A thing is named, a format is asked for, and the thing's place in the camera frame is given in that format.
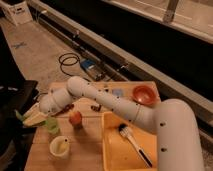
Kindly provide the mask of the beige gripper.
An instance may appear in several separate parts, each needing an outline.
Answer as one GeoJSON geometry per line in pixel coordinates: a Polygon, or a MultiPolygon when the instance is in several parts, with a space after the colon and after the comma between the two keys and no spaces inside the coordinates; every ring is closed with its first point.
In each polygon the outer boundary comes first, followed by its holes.
{"type": "Polygon", "coordinates": [[[39,104],[35,103],[25,114],[24,114],[23,125],[27,127],[37,126],[46,120],[46,115],[39,110],[39,104]]]}

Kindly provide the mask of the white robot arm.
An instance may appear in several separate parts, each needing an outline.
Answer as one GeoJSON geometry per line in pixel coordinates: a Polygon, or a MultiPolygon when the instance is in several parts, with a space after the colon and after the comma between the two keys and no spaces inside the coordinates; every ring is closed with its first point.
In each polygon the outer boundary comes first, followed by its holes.
{"type": "Polygon", "coordinates": [[[167,99],[150,108],[73,76],[64,87],[40,100],[39,111],[45,116],[55,115],[82,97],[94,100],[125,121],[156,134],[158,171],[205,171],[195,114],[186,102],[167,99]]]}

